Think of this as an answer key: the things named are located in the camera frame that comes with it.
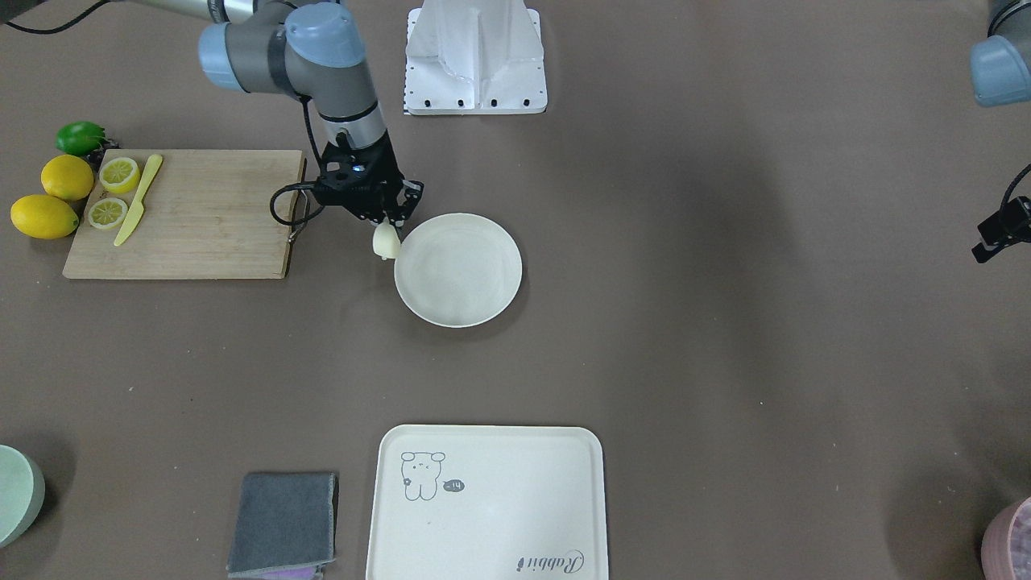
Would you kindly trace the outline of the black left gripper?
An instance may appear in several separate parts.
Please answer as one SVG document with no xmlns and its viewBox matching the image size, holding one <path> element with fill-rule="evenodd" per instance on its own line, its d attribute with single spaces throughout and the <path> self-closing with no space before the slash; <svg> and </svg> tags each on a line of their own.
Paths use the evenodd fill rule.
<svg viewBox="0 0 1031 580">
<path fill-rule="evenodd" d="M 997 255 L 998 247 L 1030 242 L 1030 199 L 1027 196 L 1010 199 L 983 220 L 977 231 L 980 242 L 971 249 L 977 263 L 986 263 Z"/>
</svg>

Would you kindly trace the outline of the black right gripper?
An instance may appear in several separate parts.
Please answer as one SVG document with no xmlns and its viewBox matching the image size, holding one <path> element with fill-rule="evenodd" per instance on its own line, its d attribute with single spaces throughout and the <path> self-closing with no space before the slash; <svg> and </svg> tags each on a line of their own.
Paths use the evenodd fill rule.
<svg viewBox="0 0 1031 580">
<path fill-rule="evenodd" d="M 314 181 L 320 205 L 342 206 L 355 217 L 376 224 L 389 221 L 400 234 L 419 205 L 424 183 L 405 179 L 391 146 L 389 133 L 369 147 L 326 143 L 320 175 Z"/>
</svg>

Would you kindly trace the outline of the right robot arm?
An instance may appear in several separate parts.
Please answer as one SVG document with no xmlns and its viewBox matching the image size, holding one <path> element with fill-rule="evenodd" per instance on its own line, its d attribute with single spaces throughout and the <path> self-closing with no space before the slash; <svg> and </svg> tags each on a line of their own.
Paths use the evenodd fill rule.
<svg viewBox="0 0 1031 580">
<path fill-rule="evenodd" d="M 217 87 L 282 94 L 315 111 L 327 140 L 313 144 L 319 176 L 284 187 L 315 202 L 299 229 L 326 206 L 401 231 L 424 191 L 405 179 L 391 146 L 366 47 L 342 1 L 155 1 L 152 7 L 206 19 L 198 56 Z"/>
</svg>

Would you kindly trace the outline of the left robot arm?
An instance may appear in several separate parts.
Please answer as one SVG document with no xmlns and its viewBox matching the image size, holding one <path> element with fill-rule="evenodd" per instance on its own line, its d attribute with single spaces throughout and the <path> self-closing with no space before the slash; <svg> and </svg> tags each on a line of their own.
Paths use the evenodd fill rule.
<svg viewBox="0 0 1031 580">
<path fill-rule="evenodd" d="M 970 80 L 982 107 L 1005 106 L 1030 100 L 1030 2 L 992 1 L 987 38 L 970 52 Z M 984 263 L 1002 250 L 1030 242 L 1030 201 L 1015 191 L 1029 176 L 1025 166 L 1003 193 L 998 210 L 984 219 L 980 242 L 971 249 Z"/>
</svg>

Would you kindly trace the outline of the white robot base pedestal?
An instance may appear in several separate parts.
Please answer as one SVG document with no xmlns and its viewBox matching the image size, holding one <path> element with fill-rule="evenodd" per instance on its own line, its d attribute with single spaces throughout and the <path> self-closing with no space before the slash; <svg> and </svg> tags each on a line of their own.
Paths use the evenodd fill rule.
<svg viewBox="0 0 1031 580">
<path fill-rule="evenodd" d="M 523 1 L 424 1 L 408 12 L 409 115 L 541 114 L 548 107 L 541 18 Z"/>
</svg>

